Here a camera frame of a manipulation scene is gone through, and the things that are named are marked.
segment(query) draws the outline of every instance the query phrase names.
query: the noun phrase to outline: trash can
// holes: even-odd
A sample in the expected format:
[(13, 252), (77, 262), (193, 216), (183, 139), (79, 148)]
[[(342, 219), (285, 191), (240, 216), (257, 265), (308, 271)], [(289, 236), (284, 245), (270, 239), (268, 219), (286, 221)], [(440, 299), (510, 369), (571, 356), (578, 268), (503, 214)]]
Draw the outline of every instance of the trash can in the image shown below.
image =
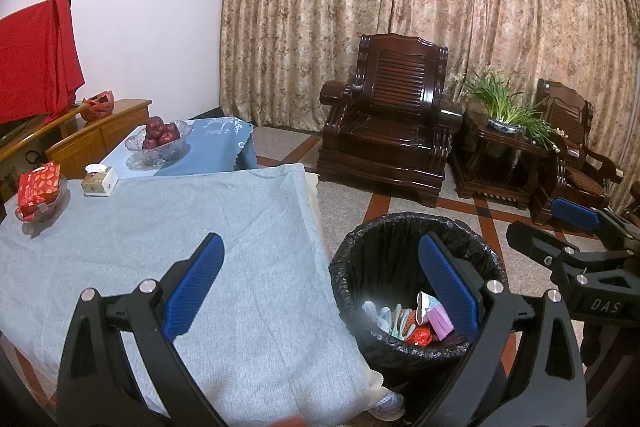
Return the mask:
[(414, 346), (383, 332), (362, 310), (366, 300), (377, 306), (416, 307), (418, 292), (437, 295), (418, 261), (418, 242), (435, 232), (454, 257), (469, 261), (484, 280), (507, 284), (500, 257), (465, 223), (446, 217), (403, 212), (373, 219), (349, 233), (329, 265), (334, 297), (360, 352), (385, 378), (385, 386), (421, 379), (435, 367), (446, 369), (466, 352), (469, 343), (450, 333), (443, 341)]

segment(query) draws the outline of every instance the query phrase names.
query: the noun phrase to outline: silver screw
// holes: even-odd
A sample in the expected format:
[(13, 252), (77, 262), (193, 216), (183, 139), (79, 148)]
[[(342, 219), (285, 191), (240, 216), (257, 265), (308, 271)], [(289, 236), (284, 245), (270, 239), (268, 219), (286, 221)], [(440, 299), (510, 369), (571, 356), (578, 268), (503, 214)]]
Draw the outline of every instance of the silver screw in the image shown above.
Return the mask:
[(558, 290), (549, 290), (546, 296), (549, 297), (551, 302), (560, 302), (562, 300), (562, 296)]
[(80, 298), (84, 302), (92, 301), (94, 300), (94, 297), (95, 297), (95, 290), (93, 288), (86, 288), (82, 290), (82, 293), (80, 294)]
[(140, 283), (139, 288), (142, 293), (151, 293), (156, 289), (156, 281), (153, 279), (145, 279)]
[(487, 282), (486, 288), (491, 293), (502, 293), (502, 291), (504, 290), (504, 286), (502, 285), (502, 283), (495, 279), (491, 279), (489, 282)]

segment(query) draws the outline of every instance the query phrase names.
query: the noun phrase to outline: curtain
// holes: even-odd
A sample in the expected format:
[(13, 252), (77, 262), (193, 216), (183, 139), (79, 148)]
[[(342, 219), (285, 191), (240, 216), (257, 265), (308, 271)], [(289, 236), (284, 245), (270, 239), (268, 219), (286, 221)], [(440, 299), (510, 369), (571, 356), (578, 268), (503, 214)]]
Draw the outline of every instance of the curtain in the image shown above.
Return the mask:
[(449, 72), (490, 64), (529, 96), (548, 78), (590, 100), (590, 146), (625, 171), (619, 205), (640, 158), (639, 25), (640, 0), (224, 0), (221, 106), (321, 130), (320, 89), (351, 79), (361, 34), (421, 36), (449, 48)]

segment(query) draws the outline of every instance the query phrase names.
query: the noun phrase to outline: pile of apples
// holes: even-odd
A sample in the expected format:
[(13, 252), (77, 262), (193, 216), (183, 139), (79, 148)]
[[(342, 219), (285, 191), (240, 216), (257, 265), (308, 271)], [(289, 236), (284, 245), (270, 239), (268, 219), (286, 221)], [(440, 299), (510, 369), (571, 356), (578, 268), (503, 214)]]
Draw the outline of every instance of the pile of apples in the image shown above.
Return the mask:
[(142, 149), (155, 149), (160, 145), (177, 140), (180, 131), (175, 123), (164, 123), (159, 116), (152, 116), (146, 121), (146, 137)]

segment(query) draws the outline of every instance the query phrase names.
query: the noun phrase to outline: red cloth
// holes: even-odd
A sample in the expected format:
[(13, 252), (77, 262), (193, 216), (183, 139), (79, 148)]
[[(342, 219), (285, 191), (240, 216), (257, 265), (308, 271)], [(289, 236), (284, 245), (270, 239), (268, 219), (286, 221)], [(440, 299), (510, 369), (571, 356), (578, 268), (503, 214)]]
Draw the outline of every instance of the red cloth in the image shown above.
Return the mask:
[(47, 0), (0, 20), (0, 123), (55, 120), (84, 84), (70, 0)]

